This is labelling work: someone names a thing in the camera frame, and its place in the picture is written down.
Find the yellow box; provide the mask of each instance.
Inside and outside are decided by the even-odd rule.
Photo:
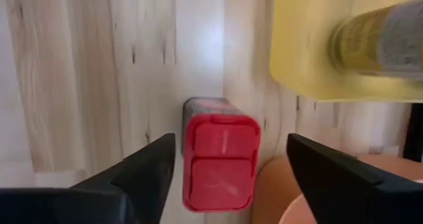
[[[274,0],[270,72],[298,94],[327,101],[422,102],[423,81],[372,77],[336,69],[328,43],[337,25],[411,0]]]

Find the red plastic cap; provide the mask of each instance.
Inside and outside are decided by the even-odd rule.
[[[193,211],[234,211],[252,202],[260,128],[245,115],[202,114],[187,125],[183,200]]]

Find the cylindrical can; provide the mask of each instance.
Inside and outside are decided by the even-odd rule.
[[[236,211],[252,202],[260,127],[224,98],[184,104],[182,200],[192,211]]]
[[[358,15],[330,42],[335,65],[364,75],[423,79],[423,0]]]

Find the light wood table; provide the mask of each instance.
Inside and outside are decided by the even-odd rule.
[[[167,132],[180,146],[191,96],[257,119],[260,166],[291,132],[397,153],[410,105],[319,103],[275,83],[271,18],[272,0],[0,0],[0,186],[70,186]],[[249,209],[186,210],[182,162],[162,223],[248,223]]]

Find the gold can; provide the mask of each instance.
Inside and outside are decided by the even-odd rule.
[[[334,63],[364,75],[423,79],[423,0],[358,15],[332,36]]]

